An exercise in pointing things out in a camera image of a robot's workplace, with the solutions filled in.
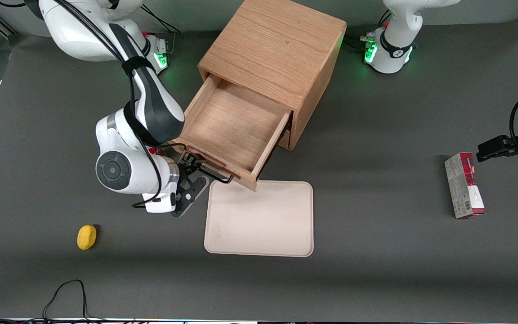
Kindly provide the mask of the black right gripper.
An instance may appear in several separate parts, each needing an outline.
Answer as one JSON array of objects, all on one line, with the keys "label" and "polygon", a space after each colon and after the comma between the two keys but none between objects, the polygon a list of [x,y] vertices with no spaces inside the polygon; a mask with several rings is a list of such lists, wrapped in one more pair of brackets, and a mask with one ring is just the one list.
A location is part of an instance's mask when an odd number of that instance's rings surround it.
[{"label": "black right gripper", "polygon": [[193,154],[187,150],[183,150],[177,159],[179,168],[179,183],[189,178],[197,178],[205,173],[202,170],[206,159],[201,154]]}]

